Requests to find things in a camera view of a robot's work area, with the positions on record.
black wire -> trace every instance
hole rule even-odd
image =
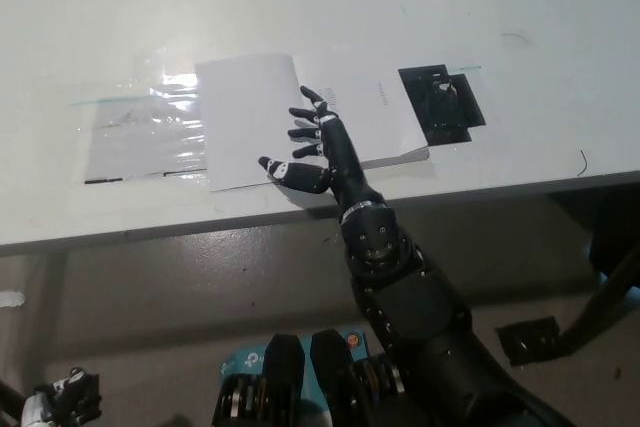
[[[587,171],[587,167],[589,166],[589,163],[587,162],[587,158],[585,157],[582,149],[580,149],[580,153],[582,154],[582,158],[584,159],[584,169],[582,169],[576,177],[580,177],[582,174],[584,174]]]

open book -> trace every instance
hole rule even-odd
[[[289,107],[310,109],[300,85],[318,92],[344,122],[363,168],[424,160],[427,141],[397,69],[337,57],[309,62],[260,54],[196,65],[212,191],[268,183],[258,158],[293,160],[305,143],[287,131],[311,127]],[[326,165],[326,159],[302,162]]]

robotic arm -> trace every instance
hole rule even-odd
[[[395,212],[382,195],[367,183],[341,119],[318,94],[306,87],[301,87],[301,92],[314,110],[290,112],[308,120],[310,127],[289,131],[289,135],[319,139],[320,143],[295,151],[294,158],[324,155],[329,167],[268,157],[259,162],[283,186],[310,193],[333,192],[354,296],[382,343],[389,365],[397,366],[402,386],[401,391],[395,388],[394,392],[402,395],[393,396],[392,403],[385,403],[384,396],[378,395],[377,402],[355,409],[358,387],[354,379],[367,376],[356,376],[348,359],[338,364],[332,360],[324,371],[333,374],[318,377],[334,425],[374,425],[382,419],[433,425],[424,416],[428,411],[429,419],[435,415],[451,426],[573,426],[518,385],[485,349],[472,331],[471,313],[460,296],[397,224]],[[326,337],[331,334],[321,334],[330,343]],[[312,359],[316,367],[313,347]],[[395,378],[388,366],[372,369]],[[382,377],[375,379],[369,384],[378,385],[380,393]]]

concrete floor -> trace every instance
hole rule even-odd
[[[595,285],[589,234],[546,197],[399,217],[505,366],[496,327],[544,315],[566,325]],[[0,310],[0,374],[26,391],[75,365],[99,372],[96,427],[209,425],[235,348],[276,331],[364,326],[342,250],[326,220],[0,259],[0,290],[26,295]],[[639,341],[633,311],[575,356],[511,373],[578,426],[637,425]]]

black object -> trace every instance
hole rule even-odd
[[[420,127],[430,146],[470,142],[470,127],[485,125],[464,74],[449,75],[446,66],[401,69]]]
[[[295,427],[303,377],[300,340],[295,335],[276,334],[265,351],[262,375],[227,377],[211,425]]]
[[[5,412],[19,420],[26,400],[19,392],[0,381],[0,413]]]
[[[520,322],[498,329],[511,365],[571,355],[606,328],[613,308],[640,285],[640,190],[625,186],[600,202],[589,259],[607,276],[578,317],[560,333],[555,318]]]
[[[435,425],[430,412],[407,393],[398,368],[386,355],[353,362],[342,336],[325,330],[313,335],[311,361],[333,427]]]
[[[112,179],[91,179],[91,180],[85,180],[84,183],[86,185],[91,185],[91,184],[105,184],[105,183],[110,183],[110,182],[122,182],[122,177],[114,177]]]
[[[316,180],[323,179],[325,190],[332,190],[354,296],[388,361],[397,366],[410,396],[403,399],[411,399],[411,403],[385,404],[375,411],[377,417],[371,415],[372,404],[362,397],[355,370],[349,367],[343,373],[344,354],[334,336],[325,345],[335,344],[331,347],[335,362],[314,355],[314,367],[322,365],[321,386],[334,405],[334,424],[347,419],[344,425],[382,425],[399,423],[395,419],[401,418],[400,423],[429,426],[425,419],[434,414],[452,427],[571,427],[565,417],[519,386],[484,348],[472,331],[471,313],[462,299],[397,225],[382,195],[367,183],[342,121],[317,94],[305,87],[301,91],[315,107],[315,115],[305,115],[317,118],[329,168],[310,170],[302,182],[291,175],[292,166],[299,164],[290,162],[282,169],[284,163],[267,157],[260,164],[286,187],[318,185]],[[417,414],[405,415],[416,405],[420,420]]]
[[[102,415],[99,390],[98,375],[74,367],[68,378],[35,387],[33,395],[23,399],[22,409],[14,405],[6,413],[23,425],[77,427]]]

